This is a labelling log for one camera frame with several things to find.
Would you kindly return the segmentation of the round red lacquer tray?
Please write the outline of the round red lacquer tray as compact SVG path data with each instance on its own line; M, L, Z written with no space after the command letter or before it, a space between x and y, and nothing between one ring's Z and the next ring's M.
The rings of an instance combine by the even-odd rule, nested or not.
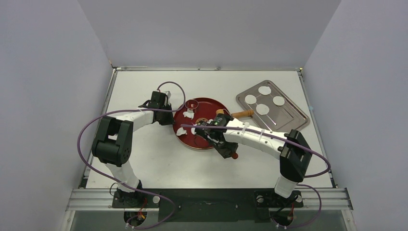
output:
M194 112L193 119L185 118L182 115L184 111L188 110L187 106L193 107ZM175 120L175 123L173 124L174 133L176 134L177 129L182 127L181 126L182 124L197 125L197 123L200 121L207 122L213 119L216 116L216 110L218 109L227 108L222 103L210 98L201 97L188 100L180 111L174 113ZM208 150L212 148L208 145L208 143L204 139L198 137L197 135L192 135L191 128L184 129L187 130L188 132L187 135L176 136L184 145L198 150Z

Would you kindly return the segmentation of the wooden dough roller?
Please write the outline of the wooden dough roller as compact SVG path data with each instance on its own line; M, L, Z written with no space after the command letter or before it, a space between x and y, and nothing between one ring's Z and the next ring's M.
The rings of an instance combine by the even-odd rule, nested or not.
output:
M246 117L251 117L255 114L254 110L245 110L241 112L235 112L235 113L230 113L227 109L218 109L216 110L216 114L226 114L230 115L233 118L239 119L239 118L246 118Z

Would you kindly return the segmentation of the white dough piece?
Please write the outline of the white dough piece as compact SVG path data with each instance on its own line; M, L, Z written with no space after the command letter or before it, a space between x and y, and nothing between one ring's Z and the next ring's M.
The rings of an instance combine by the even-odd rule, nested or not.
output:
M187 135L187 134L188 134L187 130L185 130L183 127L178 128L176 131L177 136L182 136L182 135Z

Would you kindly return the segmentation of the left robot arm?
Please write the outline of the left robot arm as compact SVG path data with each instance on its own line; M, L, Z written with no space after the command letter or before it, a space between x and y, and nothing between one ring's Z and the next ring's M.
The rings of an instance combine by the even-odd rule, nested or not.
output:
M119 202L139 207L146 201L145 194L141 192L142 182L129 162L133 133L155 122L162 126L174 124L170 97L169 91L156 90L134 112L115 117L103 116L100 120L91 152L118 180L116 199Z

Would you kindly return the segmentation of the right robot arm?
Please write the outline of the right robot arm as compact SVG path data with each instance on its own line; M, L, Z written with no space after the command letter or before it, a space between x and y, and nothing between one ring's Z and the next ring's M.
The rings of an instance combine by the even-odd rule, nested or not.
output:
M271 193L272 201L284 205L296 197L293 191L305 179L312 158L301 132L294 129L288 133L265 130L225 114L218 114L211 122L200 121L192 129L223 158L238 158L240 144L276 158L280 176Z

